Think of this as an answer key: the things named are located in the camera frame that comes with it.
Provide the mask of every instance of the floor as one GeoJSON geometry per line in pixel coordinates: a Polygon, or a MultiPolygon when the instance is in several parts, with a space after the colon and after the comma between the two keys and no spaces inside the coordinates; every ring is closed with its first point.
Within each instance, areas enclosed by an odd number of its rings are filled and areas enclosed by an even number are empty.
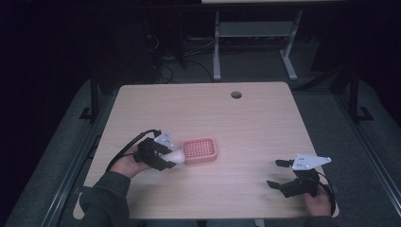
{"type": "MultiPolygon", "coordinates": [[[[310,72],[317,42],[297,42],[290,58],[299,77],[291,81],[281,62],[279,49],[283,41],[264,46],[231,46],[220,57],[221,82],[284,81],[295,88],[314,79],[320,73],[310,72]]],[[[165,61],[161,66],[163,83],[212,82],[212,55],[206,50],[187,56],[186,69],[176,61],[165,61]]],[[[389,190],[380,180],[375,164],[371,161],[373,148],[394,184],[401,186],[401,130],[381,106],[375,91],[360,83],[359,104],[367,107],[374,121],[356,125],[343,107],[347,92],[334,96],[329,91],[332,79],[324,81],[305,92],[293,92],[305,126],[318,155],[329,156],[333,162],[324,166],[329,180],[340,191],[337,193],[340,215],[335,218],[339,226],[401,226],[401,218],[389,197],[389,190]],[[361,143],[367,138],[369,145],[361,143]]],[[[38,164],[26,190],[14,208],[7,226],[74,226],[78,221],[72,213],[90,167],[93,145],[104,129],[113,101],[111,96],[100,97],[100,114],[92,124],[79,119],[84,108],[90,106],[89,81],[82,85],[71,102],[64,119],[53,136],[41,162],[38,164]],[[82,165],[71,166],[73,160],[84,152],[82,165]],[[66,178],[70,173],[77,177],[66,178]],[[73,186],[63,188],[70,182],[73,186]],[[59,207],[49,211],[49,207],[59,207]]],[[[302,226],[303,219],[266,219],[266,226],[302,226]]],[[[133,220],[132,226],[139,221],[133,220]]]]}

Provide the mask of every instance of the gray carpet floor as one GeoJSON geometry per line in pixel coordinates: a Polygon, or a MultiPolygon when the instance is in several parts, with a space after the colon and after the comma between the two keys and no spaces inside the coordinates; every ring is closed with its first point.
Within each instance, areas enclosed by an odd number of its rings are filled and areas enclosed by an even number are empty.
{"type": "MultiPolygon", "coordinates": [[[[285,81],[291,88],[297,87],[319,75],[309,70],[317,46],[314,42],[300,42],[293,46],[290,57],[299,77],[297,81],[288,79],[278,52],[280,46],[272,45],[239,54],[222,55],[221,82],[285,81]]],[[[209,72],[213,72],[211,54],[188,56],[186,59],[201,63],[209,72]]],[[[187,62],[186,69],[175,61],[167,62],[166,66],[174,72],[171,83],[211,82],[206,70],[196,63],[187,62]]],[[[171,76],[164,67],[162,74],[166,79],[171,76]]],[[[354,126],[339,104],[339,99],[346,98],[347,94],[333,96],[328,89],[331,81],[329,79],[307,92],[293,92],[293,96],[317,154],[333,160],[323,169],[332,184],[340,190],[337,194],[340,215],[336,222],[339,226],[401,226],[399,214],[377,178],[354,126]]],[[[103,132],[116,94],[117,91],[112,96],[99,95],[101,115],[94,124],[90,124],[88,120],[79,119],[83,108],[90,106],[89,82],[82,86],[15,206],[7,226],[42,224],[73,157],[85,142],[82,140],[92,144],[96,137],[88,138],[88,131],[94,131],[93,135],[98,136],[103,132]]],[[[381,106],[373,89],[363,82],[360,83],[359,103],[367,107],[375,119],[361,122],[359,126],[366,132],[394,182],[401,186],[401,168],[396,161],[401,160],[401,130],[381,106]]],[[[90,164],[91,159],[88,159],[80,170],[75,187],[63,207],[59,226],[77,225],[78,221],[72,215],[78,199],[74,189],[83,185],[90,164]]],[[[267,219],[265,225],[302,226],[302,222],[302,218],[267,219]]]]}

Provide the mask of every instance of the background table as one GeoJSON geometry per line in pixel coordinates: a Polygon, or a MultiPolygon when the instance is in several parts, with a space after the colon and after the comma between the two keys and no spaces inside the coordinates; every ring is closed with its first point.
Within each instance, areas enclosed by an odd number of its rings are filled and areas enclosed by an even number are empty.
{"type": "MultiPolygon", "coordinates": [[[[120,89],[85,186],[93,186],[115,154],[142,131],[170,130],[175,148],[184,139],[212,136],[218,158],[131,181],[131,218],[296,218],[302,197],[286,199],[266,180],[294,180],[276,159],[316,155],[284,82],[133,85],[120,89]],[[241,98],[232,98],[238,91],[241,98]]],[[[74,213],[82,218],[77,204],[74,213]]]]}

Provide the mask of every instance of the dark green sleeve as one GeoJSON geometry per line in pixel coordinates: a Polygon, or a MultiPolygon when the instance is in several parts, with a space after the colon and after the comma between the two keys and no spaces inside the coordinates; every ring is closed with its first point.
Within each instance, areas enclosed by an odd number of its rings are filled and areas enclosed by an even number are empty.
{"type": "Polygon", "coordinates": [[[106,172],[94,187],[82,193],[79,205],[85,216],[79,226],[129,226],[127,193],[130,178],[106,172]]]}
{"type": "Polygon", "coordinates": [[[336,227],[336,223],[331,217],[311,217],[304,221],[304,227],[336,227]]]}

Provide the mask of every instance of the person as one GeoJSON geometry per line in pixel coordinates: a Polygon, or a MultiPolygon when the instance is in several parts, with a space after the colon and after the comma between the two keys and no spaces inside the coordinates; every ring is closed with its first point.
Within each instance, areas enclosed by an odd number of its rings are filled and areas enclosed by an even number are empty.
{"type": "MultiPolygon", "coordinates": [[[[134,153],[137,146],[132,146],[126,154],[134,153]]],[[[100,180],[90,189],[83,192],[79,199],[79,205],[84,212],[84,217],[78,226],[130,226],[130,210],[126,196],[130,188],[131,179],[136,174],[149,169],[145,163],[136,163],[132,155],[120,158],[107,171],[100,180]]],[[[331,218],[331,203],[327,193],[319,186],[316,197],[304,194],[305,207],[310,215],[304,222],[304,227],[335,227],[331,218]]],[[[197,222],[183,221],[150,221],[147,227],[152,226],[197,226],[197,222]]],[[[252,220],[210,220],[207,226],[255,226],[252,220]]]]}

